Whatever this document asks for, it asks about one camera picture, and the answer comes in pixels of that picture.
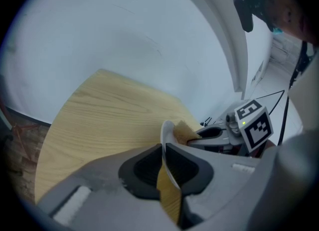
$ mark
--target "black cable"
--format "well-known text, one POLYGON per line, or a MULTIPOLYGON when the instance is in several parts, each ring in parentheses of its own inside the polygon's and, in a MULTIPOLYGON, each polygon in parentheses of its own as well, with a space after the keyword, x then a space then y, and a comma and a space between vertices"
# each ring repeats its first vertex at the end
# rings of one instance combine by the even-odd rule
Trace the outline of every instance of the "black cable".
MULTIPOLYGON (((289 89, 293 86, 294 82, 296 81, 296 78, 299 73, 303 73, 306 67, 309 64, 309 58, 307 56, 307 43, 303 41, 300 55, 298 62, 296 64, 295 70, 293 72, 293 75, 291 76, 290 82, 289 82, 289 89)), ((283 143, 284 134, 285 134, 285 128, 286 128, 286 120, 287 120, 287 113, 288 113, 288 106, 289 106, 289 97, 287 97, 285 111, 284 111, 284 117, 283 117, 283 124, 281 126, 280 136, 278 140, 278 146, 283 143)))

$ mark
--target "light wood surface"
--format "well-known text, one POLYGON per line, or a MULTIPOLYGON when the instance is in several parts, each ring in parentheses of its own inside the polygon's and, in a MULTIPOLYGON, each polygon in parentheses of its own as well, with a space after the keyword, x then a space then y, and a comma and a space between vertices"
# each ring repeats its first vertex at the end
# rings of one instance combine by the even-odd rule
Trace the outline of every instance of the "light wood surface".
MULTIPOLYGON (((49 129, 36 170, 35 201, 91 160, 160 143, 167 119, 201 128, 179 99, 98 70, 68 99, 49 129)), ((180 194, 163 167, 158 189, 164 209, 176 221, 180 194)))

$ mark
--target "wooden floor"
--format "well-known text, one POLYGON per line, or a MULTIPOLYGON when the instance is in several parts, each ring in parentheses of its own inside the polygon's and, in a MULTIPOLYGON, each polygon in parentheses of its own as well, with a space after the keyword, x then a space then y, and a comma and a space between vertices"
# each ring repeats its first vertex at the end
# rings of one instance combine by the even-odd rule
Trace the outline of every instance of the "wooden floor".
MULTIPOLYGON (((11 115, 16 123, 21 126, 34 124, 20 116, 14 114, 11 115)), ((18 195, 32 203, 34 203, 36 165, 48 130, 49 127, 40 125, 37 128, 23 132, 21 139, 31 156, 31 160, 28 159, 18 138, 14 135, 13 141, 7 140, 3 147, 7 173, 11 178, 13 187, 18 195)))

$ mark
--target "wooden board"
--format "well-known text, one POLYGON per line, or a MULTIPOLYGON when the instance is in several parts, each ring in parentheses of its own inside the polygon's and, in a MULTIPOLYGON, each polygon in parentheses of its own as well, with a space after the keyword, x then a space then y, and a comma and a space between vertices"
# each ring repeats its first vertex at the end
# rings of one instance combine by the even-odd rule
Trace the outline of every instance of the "wooden board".
MULTIPOLYGON (((39 156, 35 201, 91 160, 160 143, 165 120, 201 128, 179 99, 120 75, 98 70, 64 104, 39 156)), ((164 168, 159 173, 161 202, 174 221, 180 193, 164 168)))

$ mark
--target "white floor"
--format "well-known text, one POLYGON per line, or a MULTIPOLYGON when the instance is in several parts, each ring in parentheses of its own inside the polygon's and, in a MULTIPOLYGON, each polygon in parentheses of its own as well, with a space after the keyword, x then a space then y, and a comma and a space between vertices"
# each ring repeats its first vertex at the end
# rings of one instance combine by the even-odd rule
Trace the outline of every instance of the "white floor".
MULTIPOLYGON (((270 119, 274 129, 274 134, 270 137, 270 140, 276 145, 279 140, 283 122, 290 77, 291 75, 279 69, 274 63, 270 62, 263 79, 257 84, 252 95, 250 96, 250 98, 248 98, 255 99, 275 93, 280 90, 285 90, 284 95, 270 115, 270 119)), ((298 112, 295 109, 293 103, 289 101, 284 141, 300 133, 302 131, 302 128, 302 122, 298 115, 298 112)))

